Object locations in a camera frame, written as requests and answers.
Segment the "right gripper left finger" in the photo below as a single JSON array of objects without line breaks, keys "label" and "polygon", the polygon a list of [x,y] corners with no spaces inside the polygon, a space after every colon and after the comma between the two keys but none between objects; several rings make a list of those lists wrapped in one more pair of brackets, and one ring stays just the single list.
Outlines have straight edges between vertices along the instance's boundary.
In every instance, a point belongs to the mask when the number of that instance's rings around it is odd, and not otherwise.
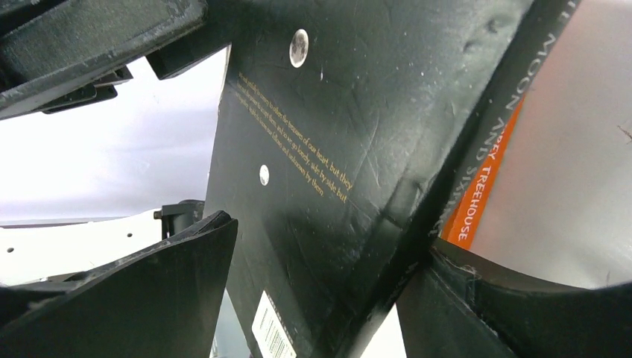
[{"label": "right gripper left finger", "polygon": [[3,357],[209,357],[238,233],[218,211],[59,282],[1,289]]}]

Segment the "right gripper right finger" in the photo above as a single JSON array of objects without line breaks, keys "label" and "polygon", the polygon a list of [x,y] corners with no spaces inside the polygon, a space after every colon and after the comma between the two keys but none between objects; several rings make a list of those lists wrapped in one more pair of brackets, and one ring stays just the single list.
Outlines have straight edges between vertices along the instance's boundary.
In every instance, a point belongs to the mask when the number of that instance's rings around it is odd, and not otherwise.
[{"label": "right gripper right finger", "polygon": [[629,357],[631,285],[581,289],[443,240],[396,308],[409,357]]}]

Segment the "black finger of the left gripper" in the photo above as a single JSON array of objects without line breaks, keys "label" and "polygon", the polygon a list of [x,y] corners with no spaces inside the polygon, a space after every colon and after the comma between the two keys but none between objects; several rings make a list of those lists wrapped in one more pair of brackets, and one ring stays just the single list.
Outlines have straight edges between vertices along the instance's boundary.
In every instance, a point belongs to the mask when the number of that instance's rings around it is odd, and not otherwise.
[{"label": "black finger of the left gripper", "polygon": [[3,1],[1,117],[106,101],[143,57],[175,78],[233,35],[231,1]]}]

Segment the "magenta Treehouse book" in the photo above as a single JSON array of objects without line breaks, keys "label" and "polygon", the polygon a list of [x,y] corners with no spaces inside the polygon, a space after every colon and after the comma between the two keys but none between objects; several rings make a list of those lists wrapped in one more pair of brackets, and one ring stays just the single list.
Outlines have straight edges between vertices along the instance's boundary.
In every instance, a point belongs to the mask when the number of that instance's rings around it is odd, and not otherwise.
[{"label": "magenta Treehouse book", "polygon": [[481,167],[470,181],[455,211],[441,231],[441,239],[466,250],[471,248],[498,176],[505,151],[511,140],[511,134],[522,110],[523,102],[524,99],[521,98],[502,131],[496,136],[494,142],[486,151]]}]

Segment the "black Moon and Sixpence book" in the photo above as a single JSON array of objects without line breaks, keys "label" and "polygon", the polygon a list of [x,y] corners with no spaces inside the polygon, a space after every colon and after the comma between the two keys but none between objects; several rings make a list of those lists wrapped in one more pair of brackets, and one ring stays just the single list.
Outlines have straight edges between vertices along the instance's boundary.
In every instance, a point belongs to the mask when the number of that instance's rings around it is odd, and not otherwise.
[{"label": "black Moon and Sixpence book", "polygon": [[206,208],[253,357],[359,357],[577,1],[230,1]]}]

